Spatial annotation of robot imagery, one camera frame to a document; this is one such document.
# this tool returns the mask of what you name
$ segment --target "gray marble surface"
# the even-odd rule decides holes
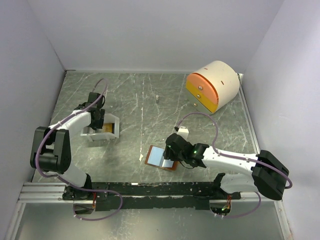
[[[150,145],[164,147],[175,124],[195,108],[185,93],[186,74],[160,73],[80,73],[68,71],[52,115],[55,124],[88,99],[101,78],[109,79],[105,111],[120,118],[119,139],[89,142],[80,134],[71,139],[72,161],[91,175],[94,182],[197,182],[213,181],[222,168],[186,169],[178,165],[175,172],[145,165]],[[104,83],[96,88],[102,92]],[[213,114],[219,127],[216,147],[222,150],[253,153],[249,127],[241,97]],[[208,118],[192,115],[182,126],[189,129],[192,143],[210,144],[215,129]],[[36,172],[34,182],[52,182]]]

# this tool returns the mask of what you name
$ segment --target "purple cable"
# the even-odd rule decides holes
[[[282,171],[278,170],[277,168],[267,164],[267,163],[264,163],[264,162],[261,162],[261,161],[258,161],[258,160],[255,160],[255,159],[251,159],[251,158],[245,158],[245,157],[242,157],[242,156],[235,156],[235,155],[231,155],[231,154],[225,154],[225,153],[222,153],[222,152],[219,152],[217,150],[217,148],[215,147],[215,143],[216,143],[216,140],[218,138],[218,125],[217,123],[215,122],[215,120],[209,115],[209,114],[206,114],[206,113],[203,113],[203,112],[191,112],[187,115],[185,115],[176,125],[176,127],[179,127],[181,125],[181,123],[183,122],[183,120],[185,120],[188,116],[190,115],[193,115],[193,114],[199,114],[199,115],[203,115],[203,116],[206,116],[208,117],[212,122],[213,122],[213,125],[215,126],[215,136],[214,136],[214,139],[212,141],[212,148],[213,150],[215,151],[216,154],[218,155],[221,155],[221,156],[224,156],[224,157],[228,157],[228,158],[234,158],[234,159],[239,159],[239,160],[244,160],[244,161],[250,161],[250,162],[254,162],[256,164],[260,164],[260,165],[263,165],[267,168],[270,168],[271,170],[277,172],[278,174],[280,174],[281,176],[283,176],[288,182],[289,182],[289,186],[286,186],[285,188],[286,189],[290,189],[292,186],[293,186],[293,183],[292,181],[290,180],[290,178],[285,175]],[[222,218],[228,218],[228,219],[236,219],[236,218],[240,218],[240,217],[244,217],[246,215],[249,215],[251,213],[253,213],[255,210],[257,210],[260,205],[261,205],[261,196],[258,192],[255,192],[257,195],[258,195],[258,198],[259,198],[259,202],[258,204],[256,205],[256,207],[248,212],[245,212],[245,213],[242,213],[242,214],[238,214],[238,215],[232,215],[232,216],[222,216],[222,215],[219,215],[221,216]]]
[[[105,79],[105,78],[102,78],[100,79],[94,86],[93,90],[94,91],[97,87],[97,85],[102,81],[102,80],[106,80],[106,84],[105,84],[105,88],[104,88],[104,91],[99,95],[99,97],[93,102],[91,103],[89,106],[87,106],[86,108],[84,108],[83,110],[81,111],[78,111],[76,113],[72,113],[70,114],[69,116],[67,116],[66,118],[64,118],[63,120],[61,120],[60,122],[58,122],[55,126],[53,126],[49,132],[44,136],[43,140],[41,141],[39,147],[38,147],[38,150],[36,151],[36,154],[35,154],[35,167],[36,169],[38,170],[38,172],[40,173],[40,175],[44,178],[52,178],[52,177],[58,177],[58,179],[61,181],[61,182],[64,182],[65,184],[67,185],[70,185],[71,187],[75,188],[75,189],[78,189],[78,190],[81,190],[81,191],[85,191],[85,192],[103,192],[103,193],[112,193],[112,194],[115,194],[117,196],[120,197],[120,205],[118,207],[118,209],[111,213],[110,215],[108,216],[105,216],[105,217],[101,217],[101,218],[95,218],[95,219],[91,219],[91,218],[85,218],[85,217],[80,217],[76,214],[75,212],[75,207],[73,207],[73,213],[74,213],[74,216],[77,218],[77,219],[80,219],[80,220],[84,220],[84,221],[99,221],[99,220],[104,220],[104,219],[107,219],[107,218],[110,218],[112,217],[113,215],[117,214],[122,205],[123,205],[123,197],[121,196],[120,193],[118,193],[117,191],[113,191],[113,190],[106,190],[106,189],[87,189],[87,188],[82,188],[82,187],[77,187],[73,184],[71,184],[70,182],[64,180],[62,177],[58,176],[57,174],[52,174],[52,175],[46,175],[44,172],[42,172],[42,169],[40,168],[39,166],[39,156],[40,156],[40,152],[41,152],[41,149],[43,148],[46,140],[49,138],[50,134],[56,130],[58,127],[60,127],[61,125],[63,125],[64,123],[66,123],[68,120],[72,119],[73,117],[79,115],[79,114],[82,114],[84,112],[86,112],[89,108],[91,108],[93,105],[95,105],[101,98],[102,96],[104,95],[104,93],[107,91],[108,89],[108,80]]]
[[[104,95],[104,93],[107,91],[108,88],[108,80],[105,78],[100,79],[94,86],[93,91],[96,89],[97,85],[102,81],[102,80],[106,80],[106,84],[105,84],[105,88],[104,91],[99,95],[99,97],[93,102],[91,103],[89,106],[87,106],[86,108],[82,109],[81,111],[78,111],[76,113],[72,113],[69,116],[67,116],[66,118],[64,118],[63,120],[59,121],[56,125],[53,126],[53,128],[51,128],[49,130],[49,132],[44,136],[43,140],[41,141],[38,150],[36,151],[35,154],[35,167],[36,169],[39,171],[40,175],[44,178],[52,178],[52,177],[57,177],[57,174],[52,174],[52,175],[46,175],[42,172],[40,166],[39,166],[39,156],[40,156],[40,152],[41,149],[43,148],[43,146],[45,145],[46,140],[49,138],[50,134],[56,130],[58,127],[60,127],[61,125],[63,125],[64,123],[66,123],[67,121],[69,121],[70,119],[72,119],[73,117],[82,114],[84,112],[86,112],[89,108],[91,108],[93,105],[95,105]]]

